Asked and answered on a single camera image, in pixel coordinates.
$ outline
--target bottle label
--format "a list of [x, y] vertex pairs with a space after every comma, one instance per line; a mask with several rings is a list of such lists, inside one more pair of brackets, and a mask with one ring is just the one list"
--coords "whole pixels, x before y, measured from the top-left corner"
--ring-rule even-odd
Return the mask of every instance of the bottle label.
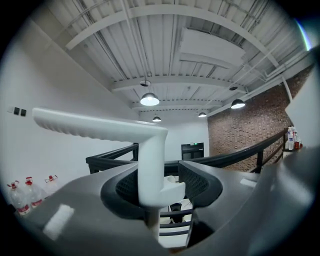
[[40, 199], [39, 201], [36, 201], [36, 202], [32, 202], [31, 203], [31, 206], [32, 208], [36, 208], [38, 205], [40, 205], [42, 203], [42, 199]]
[[26, 215], [30, 212], [31, 209], [30, 209], [29, 205], [26, 204], [25, 207], [18, 208], [17, 210], [20, 215]]

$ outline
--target wall switch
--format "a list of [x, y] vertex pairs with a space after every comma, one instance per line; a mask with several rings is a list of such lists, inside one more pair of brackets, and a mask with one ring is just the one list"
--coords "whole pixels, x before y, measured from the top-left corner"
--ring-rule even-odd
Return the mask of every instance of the wall switch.
[[9, 106], [8, 109], [6, 110], [9, 113], [13, 113], [14, 112], [14, 107], [13, 106]]
[[22, 117], [25, 117], [26, 116], [26, 114], [27, 114], [27, 111], [25, 110], [25, 109], [21, 109], [21, 116]]
[[19, 112], [20, 112], [20, 108], [15, 107], [13, 113], [14, 113], [15, 115], [19, 115]]

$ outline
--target white ceiling beam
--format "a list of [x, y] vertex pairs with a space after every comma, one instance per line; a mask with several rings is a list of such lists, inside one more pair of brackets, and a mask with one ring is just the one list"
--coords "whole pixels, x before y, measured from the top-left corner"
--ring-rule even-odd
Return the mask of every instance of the white ceiling beam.
[[[223, 103], [221, 101], [212, 101], [209, 105], [206, 105], [208, 100], [160, 100], [159, 104], [156, 106], [153, 106], [153, 108], [157, 107], [172, 107], [172, 108], [177, 108], [177, 107], [189, 107], [189, 108], [196, 108], [196, 107], [222, 107]], [[145, 106], [142, 105], [140, 102], [135, 102], [132, 103], [131, 109], [133, 110], [146, 110], [146, 109], [151, 109], [152, 107], [150, 106]]]
[[296, 64], [294, 64], [290, 68], [288, 68], [283, 73], [280, 73], [276, 77], [274, 77], [274, 78], [270, 79], [269, 81], [267, 81], [265, 84], [263, 84], [260, 87], [250, 91], [248, 94], [242, 95], [242, 96], [239, 95], [239, 94], [236, 94], [235, 96], [225, 100], [223, 102], [223, 106], [222, 107], [220, 107], [218, 109], [212, 109], [212, 111], [210, 113], [208, 113], [207, 116], [210, 117], [210, 116], [216, 115], [219, 112], [222, 112], [222, 111], [230, 108], [232, 102], [235, 99], [241, 99], [243, 101], [247, 101], [247, 100], [253, 98], [254, 96], [257, 96], [257, 95], [259, 95], [259, 94], [271, 89], [272, 87], [275, 87], [275, 86], [281, 84], [283, 82], [283, 78], [286, 79], [286, 80], [292, 78], [293, 76], [295, 76], [296, 74], [298, 74], [302, 70], [304, 70], [307, 67], [309, 67], [310, 65], [312, 65], [314, 62], [315, 62], [315, 60], [313, 59], [313, 57], [310, 54], [307, 55], [306, 57], [304, 57], [302, 60], [300, 60], [299, 62], [297, 62]]
[[[205, 9], [190, 7], [186, 5], [177, 5], [177, 4], [156, 4], [156, 5], [145, 5], [145, 6], [134, 7], [134, 8], [130, 8], [128, 11], [129, 11], [128, 13], [129, 18], [137, 18], [142, 16], [148, 16], [148, 15], [183, 15], [183, 16], [203, 19], [215, 24], [219, 24], [235, 32], [236, 34], [240, 35], [241, 37], [249, 41], [251, 44], [253, 44], [264, 55], [269, 54], [269, 50], [257, 38], [255, 38], [252, 34], [250, 34], [244, 28], [242, 28], [238, 24], [234, 23], [233, 21], [223, 16], [220, 16], [216, 13], [213, 13]], [[76, 35], [69, 43], [67, 43], [65, 47], [68, 50], [71, 50], [76, 45], [78, 45], [79, 43], [81, 43], [83, 40], [93, 35], [94, 33], [108, 26], [111, 26], [113, 24], [116, 24], [125, 20], [126, 20], [126, 16], [123, 11], [119, 11], [115, 14], [104, 17], [103, 19], [95, 22], [94, 24], [90, 25], [89, 27], [84, 29], [82, 32], [80, 32], [78, 35]], [[272, 54], [269, 54], [267, 58], [275, 67], [279, 66], [279, 63], [273, 57]]]
[[[206, 77], [196, 77], [196, 76], [176, 76], [176, 75], [164, 75], [164, 76], [151, 76], [147, 77], [148, 81], [151, 82], [153, 86], [198, 86], [198, 87], [220, 87], [224, 89], [228, 89], [232, 82], [223, 81], [214, 78], [206, 78]], [[144, 78], [134, 78], [123, 80], [119, 82], [115, 82], [111, 86], [112, 92], [119, 92], [123, 90], [132, 90], [137, 87], [140, 87], [140, 82], [143, 81]], [[238, 88], [235, 90], [236, 92], [246, 94], [244, 86], [240, 84], [234, 84], [233, 86], [237, 86]]]

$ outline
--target brick wall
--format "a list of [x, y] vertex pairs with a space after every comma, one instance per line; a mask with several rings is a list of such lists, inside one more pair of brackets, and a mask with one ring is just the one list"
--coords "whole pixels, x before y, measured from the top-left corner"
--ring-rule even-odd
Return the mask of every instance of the brick wall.
[[[312, 67], [308, 67], [287, 80], [292, 97], [305, 83]], [[289, 98], [283, 84], [275, 86], [249, 100], [244, 108], [226, 109], [208, 118], [210, 156], [231, 153], [254, 145], [291, 126], [285, 112]], [[281, 143], [282, 139], [267, 147], [263, 159], [267, 158]], [[268, 163], [272, 163], [279, 151]], [[225, 167], [225, 169], [247, 171], [256, 166], [257, 155]]]

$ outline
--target pendant light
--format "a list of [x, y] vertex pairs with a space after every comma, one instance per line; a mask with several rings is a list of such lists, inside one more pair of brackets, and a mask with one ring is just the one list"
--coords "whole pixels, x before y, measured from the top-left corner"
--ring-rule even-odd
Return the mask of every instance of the pendant light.
[[153, 122], [161, 122], [161, 118], [159, 116], [155, 116], [152, 121]]
[[205, 112], [201, 112], [201, 113], [198, 115], [199, 118], [205, 118], [206, 116], [207, 116], [207, 115], [206, 115]]
[[244, 103], [243, 100], [237, 98], [237, 99], [235, 99], [235, 100], [232, 102], [231, 108], [232, 108], [232, 109], [239, 109], [239, 108], [244, 107], [245, 105], [246, 105], [246, 104]]
[[140, 103], [145, 106], [155, 106], [159, 104], [159, 100], [152, 92], [148, 92], [142, 96]]

